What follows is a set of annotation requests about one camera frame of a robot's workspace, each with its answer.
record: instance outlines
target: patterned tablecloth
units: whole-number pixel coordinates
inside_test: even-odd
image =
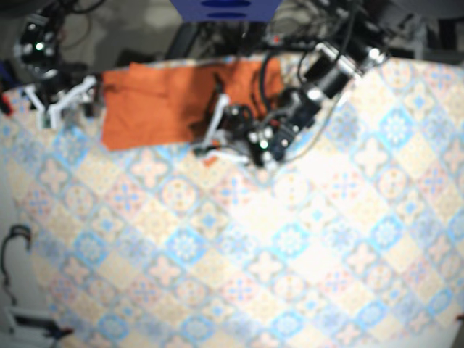
[[[464,308],[463,77],[389,61],[272,174],[206,166],[186,144],[109,153],[97,121],[40,132],[9,93],[3,168],[49,309],[76,330],[66,345],[346,347],[449,326]]]

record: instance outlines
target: orange cloth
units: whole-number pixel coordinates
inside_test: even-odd
[[[111,150],[194,140],[195,125],[207,121],[215,73],[232,104],[247,104],[261,115],[265,108],[258,91],[260,66],[261,62],[232,62],[156,69],[133,63],[128,70],[105,72],[107,115],[101,140]],[[268,65],[265,87],[268,96],[283,88],[277,59]]]

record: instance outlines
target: tile-pattern fabric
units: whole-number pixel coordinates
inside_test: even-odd
[[[298,59],[282,58],[286,80]],[[451,325],[463,77],[390,60],[274,173],[203,163],[187,144],[109,153],[101,120],[38,132],[9,92],[4,168],[49,309],[75,329],[66,347],[350,347]]]

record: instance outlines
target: wire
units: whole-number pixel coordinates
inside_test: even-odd
[[[283,163],[291,163],[293,161],[296,161],[302,157],[304,157],[313,147],[316,145],[316,143],[319,141],[320,136],[322,136],[322,133],[324,133],[324,130],[327,128],[328,124],[331,121],[332,115],[334,114],[334,111],[340,102],[342,92],[339,93],[339,95],[336,97],[333,105],[327,112],[326,118],[324,119],[323,124],[319,127],[318,132],[312,137],[311,142],[297,155],[292,157],[291,159],[285,159]]]
[[[12,302],[12,306],[15,306],[17,304],[17,299],[16,296],[10,291],[9,287],[11,285],[11,278],[9,275],[9,272],[7,270],[7,267],[5,266],[5,253],[7,251],[7,245],[8,243],[18,237],[21,236],[27,241],[27,248],[29,249],[30,247],[30,229],[27,226],[24,225],[13,225],[9,229],[9,234],[3,239],[1,243],[1,254],[0,254],[0,270],[1,273],[3,274],[3,283],[2,283],[2,288],[5,291],[5,294],[8,295]]]
[[[74,0],[72,4],[66,4],[65,0],[58,0],[59,5],[69,11],[70,13],[73,13],[74,15],[88,15],[90,12],[95,11],[98,9],[102,4],[106,2],[106,0],[98,0],[95,4],[87,7],[86,9],[76,9],[75,5],[79,2],[79,0]]]
[[[73,6],[71,12],[75,15],[87,15],[88,13],[98,9],[105,2],[106,0],[98,0],[95,4],[87,7],[86,9],[75,9],[75,6]]]
[[[356,14],[357,14],[357,11],[358,11],[358,9],[360,7],[360,4],[362,2],[363,2],[363,0],[352,0],[351,7],[350,7],[350,10],[349,10],[348,25],[347,25],[347,29],[346,29],[346,32],[345,32],[344,39],[343,39],[343,41],[341,43],[341,46],[339,48],[339,53],[336,55],[335,59],[332,61],[332,64],[330,65],[330,67],[326,69],[326,73],[328,73],[332,69],[334,69],[336,67],[337,63],[339,62],[340,57],[343,56],[346,53],[349,41],[352,38],[353,27],[355,26]],[[326,75],[326,73],[321,74],[320,77],[317,80],[320,80],[323,76]]]
[[[92,22],[92,17],[89,14],[86,14],[86,19],[87,19],[87,28],[86,28],[85,33],[75,42],[69,45],[66,45],[66,46],[60,46],[60,49],[62,51],[74,49],[76,46],[79,46],[81,43],[83,43],[88,38],[93,28],[93,24],[92,24],[93,22]]]
[[[308,55],[308,53],[310,53],[310,52],[309,52],[309,51],[306,51],[305,53],[303,53],[301,59],[300,59],[299,62],[298,62],[297,78],[298,78],[298,81],[299,81],[301,84],[305,83],[305,82],[303,81],[303,78],[302,78],[302,75],[301,75],[301,70],[302,70],[303,62],[304,62],[306,56]]]
[[[264,60],[262,61],[261,68],[260,68],[260,76],[259,76],[259,89],[260,89],[260,98],[262,103],[264,104],[266,108],[266,112],[269,112],[271,107],[270,107],[270,101],[266,97],[266,91],[265,91],[265,77],[266,77],[266,69],[268,67],[269,61],[276,55],[278,55],[280,51],[269,51],[266,55]]]

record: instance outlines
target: black cable on floor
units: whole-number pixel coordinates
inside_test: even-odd
[[[31,233],[30,233],[29,227],[24,226],[24,225],[13,225],[9,229],[9,234],[3,239],[1,243],[1,254],[0,254],[0,271],[1,271],[1,274],[3,275],[2,288],[5,291],[5,294],[7,294],[8,297],[10,298],[12,302],[12,306],[15,306],[17,304],[17,299],[16,299],[16,296],[9,289],[9,287],[11,286],[11,278],[7,270],[7,267],[5,265],[5,254],[7,251],[8,243],[12,239],[15,239],[18,236],[23,237],[27,241],[26,247],[27,249],[29,249],[30,240],[31,240]]]

